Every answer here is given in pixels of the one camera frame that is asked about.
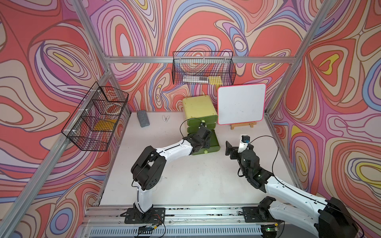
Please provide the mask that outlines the green drawer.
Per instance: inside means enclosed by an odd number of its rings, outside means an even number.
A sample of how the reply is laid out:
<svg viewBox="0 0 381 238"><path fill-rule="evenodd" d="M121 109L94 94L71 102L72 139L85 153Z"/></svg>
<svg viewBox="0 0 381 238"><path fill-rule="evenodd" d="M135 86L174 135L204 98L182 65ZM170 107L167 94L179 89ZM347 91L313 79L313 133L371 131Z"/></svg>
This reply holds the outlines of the green drawer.
<svg viewBox="0 0 381 238"><path fill-rule="evenodd" d="M218 142L215 130L211 130L211 136L210 136L210 147L209 148L202 148L198 152L193 153L192 155L201 155L201 154L208 154L208 153L214 153L218 152L220 150L220 144Z"/></svg>
<svg viewBox="0 0 381 238"><path fill-rule="evenodd" d="M211 115L211 116L205 116L205 117L199 117L199 118L190 118L187 120L187 125L189 127L196 127L199 126L201 122L204 122L205 124L215 124L217 123L218 115Z"/></svg>
<svg viewBox="0 0 381 238"><path fill-rule="evenodd" d="M205 124L208 130L214 130L216 128L216 123ZM187 128L187 133L196 133L199 130L199 126L192 126Z"/></svg>

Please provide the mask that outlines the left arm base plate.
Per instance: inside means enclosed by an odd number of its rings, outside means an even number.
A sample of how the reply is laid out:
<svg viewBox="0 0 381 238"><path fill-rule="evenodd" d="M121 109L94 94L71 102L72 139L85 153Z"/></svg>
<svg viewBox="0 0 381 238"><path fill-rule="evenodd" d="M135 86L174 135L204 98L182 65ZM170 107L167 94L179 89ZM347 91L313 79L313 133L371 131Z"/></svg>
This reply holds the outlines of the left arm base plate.
<svg viewBox="0 0 381 238"><path fill-rule="evenodd" d="M142 213L136 207L129 208L120 216L124 217L125 224L161 224L165 221L166 209L162 207L152 207L147 212Z"/></svg>

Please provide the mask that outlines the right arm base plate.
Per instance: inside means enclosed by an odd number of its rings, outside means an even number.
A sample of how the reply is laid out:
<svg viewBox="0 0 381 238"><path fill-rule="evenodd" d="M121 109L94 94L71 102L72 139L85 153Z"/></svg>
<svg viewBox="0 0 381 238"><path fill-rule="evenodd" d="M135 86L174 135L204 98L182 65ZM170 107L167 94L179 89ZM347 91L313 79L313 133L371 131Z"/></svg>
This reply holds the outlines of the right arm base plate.
<svg viewBox="0 0 381 238"><path fill-rule="evenodd" d="M246 223L282 223L282 220L275 219L268 209L255 207L242 207L242 216Z"/></svg>

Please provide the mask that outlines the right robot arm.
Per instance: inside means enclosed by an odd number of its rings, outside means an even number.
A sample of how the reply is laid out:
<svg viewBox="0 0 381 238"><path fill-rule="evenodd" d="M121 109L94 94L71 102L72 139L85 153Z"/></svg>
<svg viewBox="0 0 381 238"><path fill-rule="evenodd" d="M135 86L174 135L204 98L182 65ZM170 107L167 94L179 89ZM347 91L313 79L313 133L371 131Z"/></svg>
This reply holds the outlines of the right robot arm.
<svg viewBox="0 0 381 238"><path fill-rule="evenodd" d="M354 238L362 231L344 203L325 199L288 184L260 166L260 158L248 141L239 146L226 142L225 154L255 189L267 193L259 209L276 220L297 226L318 238Z"/></svg>

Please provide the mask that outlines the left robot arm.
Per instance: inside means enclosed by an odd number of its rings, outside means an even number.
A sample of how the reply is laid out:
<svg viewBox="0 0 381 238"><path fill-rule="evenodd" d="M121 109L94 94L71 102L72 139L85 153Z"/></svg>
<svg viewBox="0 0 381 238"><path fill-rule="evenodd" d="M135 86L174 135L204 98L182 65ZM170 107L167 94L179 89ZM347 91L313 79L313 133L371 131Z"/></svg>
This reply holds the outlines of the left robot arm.
<svg viewBox="0 0 381 238"><path fill-rule="evenodd" d="M135 208L145 214L153 207L152 189L160 182L166 164L210 147L212 131L204 125L196 133L163 148L146 147L131 168L132 186L138 189Z"/></svg>

